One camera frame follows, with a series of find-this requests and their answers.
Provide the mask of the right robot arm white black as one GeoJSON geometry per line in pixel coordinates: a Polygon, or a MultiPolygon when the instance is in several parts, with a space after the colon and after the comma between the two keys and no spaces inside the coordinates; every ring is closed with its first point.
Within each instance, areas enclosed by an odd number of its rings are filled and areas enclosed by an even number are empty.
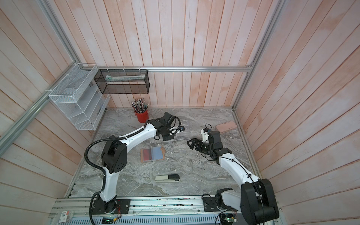
{"type": "Polygon", "coordinates": [[[278,219],[279,209],[273,186],[268,179],[260,179],[243,166],[233,152],[224,147],[219,131],[202,130],[202,140],[187,141],[190,149],[200,152],[206,159],[225,169],[240,187],[217,191],[214,197],[205,196],[207,205],[216,205],[219,210],[237,210],[249,225],[259,225],[278,219]]]}

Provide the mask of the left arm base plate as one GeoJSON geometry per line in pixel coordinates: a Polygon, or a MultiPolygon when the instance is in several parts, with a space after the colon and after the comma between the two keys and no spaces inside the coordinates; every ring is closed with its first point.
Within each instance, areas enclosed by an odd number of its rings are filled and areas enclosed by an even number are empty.
{"type": "Polygon", "coordinates": [[[105,202],[100,197],[97,197],[92,203],[91,214],[128,214],[130,201],[130,199],[114,198],[109,202],[105,202]]]}

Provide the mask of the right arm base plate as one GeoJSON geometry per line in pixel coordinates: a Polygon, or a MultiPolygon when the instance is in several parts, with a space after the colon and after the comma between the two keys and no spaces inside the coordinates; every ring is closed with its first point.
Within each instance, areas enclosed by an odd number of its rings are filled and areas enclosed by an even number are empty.
{"type": "Polygon", "coordinates": [[[205,212],[220,212],[222,209],[219,206],[219,203],[216,197],[209,194],[202,195],[203,209],[205,212]]]}

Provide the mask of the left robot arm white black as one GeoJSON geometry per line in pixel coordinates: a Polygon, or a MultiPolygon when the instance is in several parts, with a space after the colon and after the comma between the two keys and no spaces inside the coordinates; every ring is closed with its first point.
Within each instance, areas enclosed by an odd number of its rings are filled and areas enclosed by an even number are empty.
{"type": "Polygon", "coordinates": [[[185,131],[178,117],[165,112],[163,117],[146,121],[145,124],[124,136],[111,136],[106,141],[101,159],[105,178],[99,194],[104,203],[116,199],[116,186],[119,173],[127,164],[128,152],[142,142],[154,138],[163,141],[174,139],[177,133],[185,131]]]}

